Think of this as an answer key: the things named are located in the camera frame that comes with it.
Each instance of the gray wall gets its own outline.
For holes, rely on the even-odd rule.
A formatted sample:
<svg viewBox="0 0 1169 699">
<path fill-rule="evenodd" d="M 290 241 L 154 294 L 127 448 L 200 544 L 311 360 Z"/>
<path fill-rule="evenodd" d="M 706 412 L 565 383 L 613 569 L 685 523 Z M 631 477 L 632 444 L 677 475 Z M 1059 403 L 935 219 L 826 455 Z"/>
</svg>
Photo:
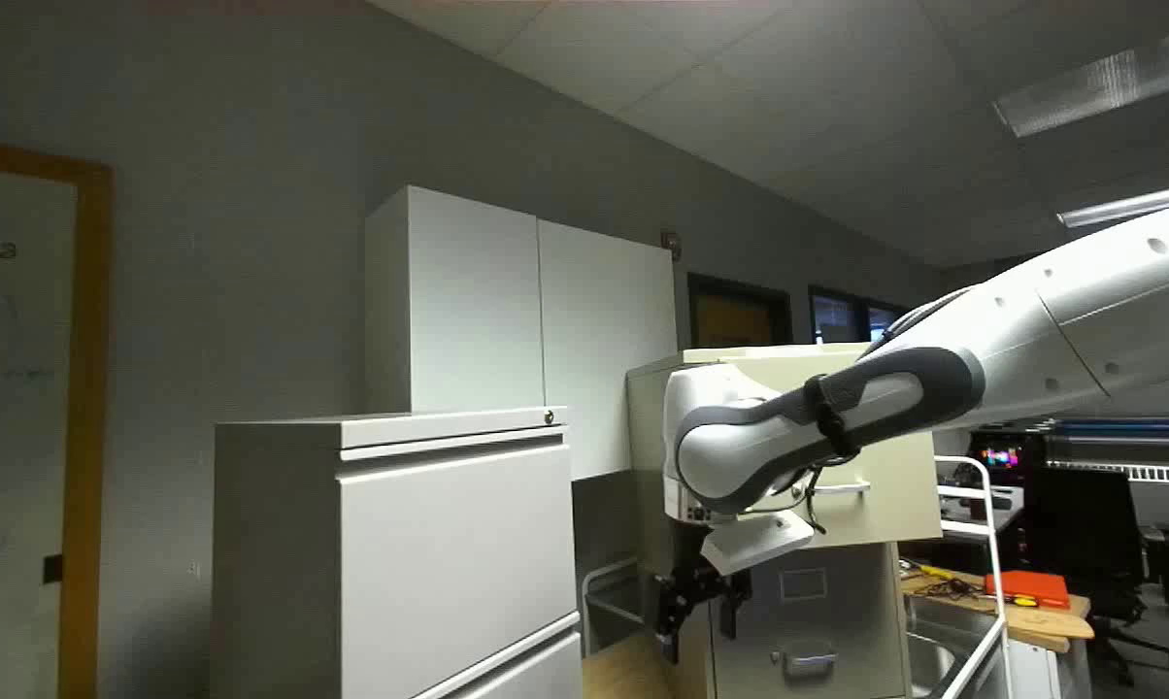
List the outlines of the gray wall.
<svg viewBox="0 0 1169 699">
<path fill-rule="evenodd" d="M 201 695 L 211 448 L 359 403 L 362 219 L 403 184 L 786 289 L 925 270 L 359 0 L 0 0 L 0 143 L 118 170 L 101 695 Z"/>
</svg>

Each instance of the tall white cabinet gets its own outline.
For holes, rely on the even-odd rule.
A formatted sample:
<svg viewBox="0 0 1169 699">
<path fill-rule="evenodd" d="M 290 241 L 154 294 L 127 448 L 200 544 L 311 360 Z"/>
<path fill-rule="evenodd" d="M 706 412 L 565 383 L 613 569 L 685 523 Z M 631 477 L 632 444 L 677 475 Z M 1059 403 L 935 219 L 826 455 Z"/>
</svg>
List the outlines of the tall white cabinet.
<svg viewBox="0 0 1169 699">
<path fill-rule="evenodd" d="M 565 403 L 570 475 L 631 470 L 626 374 L 677 352 L 666 249 L 425 187 L 364 238 L 369 407 Z"/>
</svg>

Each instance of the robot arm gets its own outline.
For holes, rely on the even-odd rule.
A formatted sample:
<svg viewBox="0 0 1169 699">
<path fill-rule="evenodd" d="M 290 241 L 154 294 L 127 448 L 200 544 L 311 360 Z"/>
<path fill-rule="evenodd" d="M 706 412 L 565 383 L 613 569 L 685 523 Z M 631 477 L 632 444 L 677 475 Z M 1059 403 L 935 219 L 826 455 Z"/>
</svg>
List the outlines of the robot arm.
<svg viewBox="0 0 1169 699">
<path fill-rule="evenodd" d="M 870 444 L 1057 416 L 1149 380 L 1169 380 L 1169 211 L 918 308 L 850 368 L 782 396 L 731 364 L 671 374 L 666 513 L 705 534 L 699 552 L 681 552 L 681 570 L 741 589 L 747 569 L 813 539 L 813 530 L 751 517 L 751 506 L 804 477 L 813 492 L 825 465 Z"/>
</svg>

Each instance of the cabinet door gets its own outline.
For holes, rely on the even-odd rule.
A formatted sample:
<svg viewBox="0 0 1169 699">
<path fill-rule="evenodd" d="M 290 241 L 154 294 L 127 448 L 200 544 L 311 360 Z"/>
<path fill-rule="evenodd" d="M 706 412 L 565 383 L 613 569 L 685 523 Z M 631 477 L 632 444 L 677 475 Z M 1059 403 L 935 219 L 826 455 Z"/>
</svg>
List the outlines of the cabinet door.
<svg viewBox="0 0 1169 699">
<path fill-rule="evenodd" d="M 543 403 L 538 219 L 410 200 L 412 412 Z"/>
<path fill-rule="evenodd" d="M 671 258 L 539 220 L 543 390 L 567 403 L 570 475 L 631 470 L 626 374 L 677 348 Z"/>
</svg>

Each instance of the whiteboard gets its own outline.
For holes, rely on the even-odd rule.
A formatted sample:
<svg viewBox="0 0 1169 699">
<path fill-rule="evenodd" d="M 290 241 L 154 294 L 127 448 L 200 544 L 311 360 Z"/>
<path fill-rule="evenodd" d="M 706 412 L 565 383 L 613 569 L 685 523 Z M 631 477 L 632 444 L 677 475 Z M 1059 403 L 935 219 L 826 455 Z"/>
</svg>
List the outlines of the whiteboard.
<svg viewBox="0 0 1169 699">
<path fill-rule="evenodd" d="M 59 695 L 79 187 L 0 170 L 0 695 Z"/>
</svg>

